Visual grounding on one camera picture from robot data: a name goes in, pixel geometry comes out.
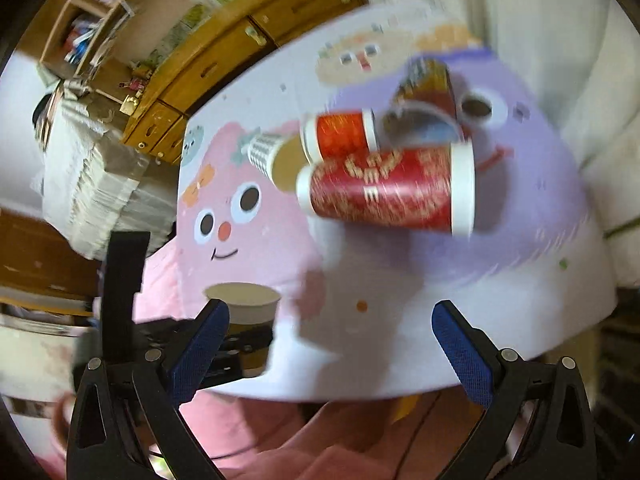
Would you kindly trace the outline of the dark patterned paper cup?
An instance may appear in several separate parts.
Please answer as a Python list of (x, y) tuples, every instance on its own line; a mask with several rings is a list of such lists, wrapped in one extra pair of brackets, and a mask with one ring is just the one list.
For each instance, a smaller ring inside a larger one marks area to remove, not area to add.
[(398, 148), (469, 140), (458, 118), (448, 66), (426, 56), (412, 60), (378, 126), (385, 141)]

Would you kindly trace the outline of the small brown paper cup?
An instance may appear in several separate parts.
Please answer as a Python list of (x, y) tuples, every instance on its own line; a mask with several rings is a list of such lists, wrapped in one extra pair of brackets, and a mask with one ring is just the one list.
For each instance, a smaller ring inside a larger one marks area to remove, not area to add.
[(271, 287), (250, 283), (221, 283), (204, 290), (207, 299), (218, 299), (229, 308), (227, 335), (242, 332), (246, 326), (271, 326), (276, 319), (281, 295)]

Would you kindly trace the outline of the white lace cover cloth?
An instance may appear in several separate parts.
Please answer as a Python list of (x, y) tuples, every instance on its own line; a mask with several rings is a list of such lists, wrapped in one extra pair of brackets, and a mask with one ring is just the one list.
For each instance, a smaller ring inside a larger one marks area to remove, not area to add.
[(149, 232), (148, 253), (168, 240), (177, 213), (179, 168), (120, 142), (114, 110), (60, 99), (43, 151), (42, 215), (89, 260), (111, 234)]

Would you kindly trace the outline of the pink quilted blanket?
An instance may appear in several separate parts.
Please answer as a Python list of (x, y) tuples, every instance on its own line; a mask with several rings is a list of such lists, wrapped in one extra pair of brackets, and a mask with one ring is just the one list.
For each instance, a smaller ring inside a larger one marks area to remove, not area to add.
[(434, 479), (482, 410), (462, 388), (400, 399), (330, 402), (309, 420), (293, 403), (200, 391), (180, 408), (228, 479)]

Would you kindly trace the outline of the small red paper cup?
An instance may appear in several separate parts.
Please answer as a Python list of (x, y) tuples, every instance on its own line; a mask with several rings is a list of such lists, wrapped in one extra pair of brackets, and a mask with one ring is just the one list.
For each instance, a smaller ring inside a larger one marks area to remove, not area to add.
[(299, 134), (308, 162), (380, 149), (374, 114), (368, 108), (309, 115)]

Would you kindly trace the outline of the checkered brown paper cup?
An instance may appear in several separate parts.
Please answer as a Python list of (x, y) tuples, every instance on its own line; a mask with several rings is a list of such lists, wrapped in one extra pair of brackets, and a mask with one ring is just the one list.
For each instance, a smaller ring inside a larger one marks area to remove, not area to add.
[(281, 192), (293, 193), (298, 174), (308, 165), (298, 134), (259, 133), (247, 148), (250, 163)]

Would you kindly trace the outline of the wooden bookshelf hutch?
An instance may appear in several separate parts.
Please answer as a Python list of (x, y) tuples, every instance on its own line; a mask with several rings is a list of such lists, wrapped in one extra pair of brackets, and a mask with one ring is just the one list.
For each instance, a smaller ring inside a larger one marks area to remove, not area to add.
[(65, 0), (39, 63), (63, 79), (119, 84), (128, 68), (114, 58), (115, 44), (135, 15), (134, 0)]

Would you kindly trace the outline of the cartoon printed tablecloth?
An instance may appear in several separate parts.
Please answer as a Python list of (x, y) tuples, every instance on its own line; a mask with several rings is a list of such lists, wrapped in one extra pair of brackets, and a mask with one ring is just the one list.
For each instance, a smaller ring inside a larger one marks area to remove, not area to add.
[[(415, 58), (448, 66), (473, 143), (469, 236), (310, 216), (247, 158), (306, 117), (382, 117)], [(391, 398), (453, 385), (432, 333), (453, 301), (500, 346), (536, 358), (604, 320), (615, 278), (570, 150), (491, 50), (424, 0), (367, 6), (277, 50), (188, 122), (178, 201), (182, 310), (250, 283), (281, 295), (266, 370), (222, 387), (278, 401)]]

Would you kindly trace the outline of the wooden desk with drawers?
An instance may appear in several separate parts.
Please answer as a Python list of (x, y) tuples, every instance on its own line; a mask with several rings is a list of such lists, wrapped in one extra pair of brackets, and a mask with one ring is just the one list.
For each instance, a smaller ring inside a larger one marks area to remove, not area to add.
[(174, 164), (186, 122), (266, 55), (368, 0), (231, 0), (154, 70), (122, 143)]

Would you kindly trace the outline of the large red patterned paper cup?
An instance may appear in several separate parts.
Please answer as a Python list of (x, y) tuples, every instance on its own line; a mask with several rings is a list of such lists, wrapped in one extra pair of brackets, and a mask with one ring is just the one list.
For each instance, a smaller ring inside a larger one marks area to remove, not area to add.
[(300, 208), (323, 219), (469, 236), (475, 222), (470, 142), (359, 152), (299, 171)]

